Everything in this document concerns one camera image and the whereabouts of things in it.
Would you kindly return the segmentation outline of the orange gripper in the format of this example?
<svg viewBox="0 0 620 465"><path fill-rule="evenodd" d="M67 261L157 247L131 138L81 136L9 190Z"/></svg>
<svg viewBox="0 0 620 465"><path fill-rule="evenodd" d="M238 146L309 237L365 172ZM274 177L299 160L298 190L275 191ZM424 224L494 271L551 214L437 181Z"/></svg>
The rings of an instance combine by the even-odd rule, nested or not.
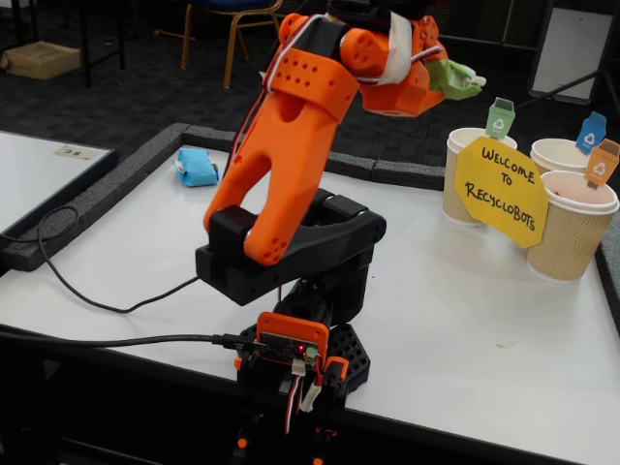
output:
<svg viewBox="0 0 620 465"><path fill-rule="evenodd" d="M418 20L395 21L386 33L364 30L360 35L360 90L363 107L374 113L416 117L445 100L441 91L429 90L426 60L444 59L439 27L431 15Z"/></svg>

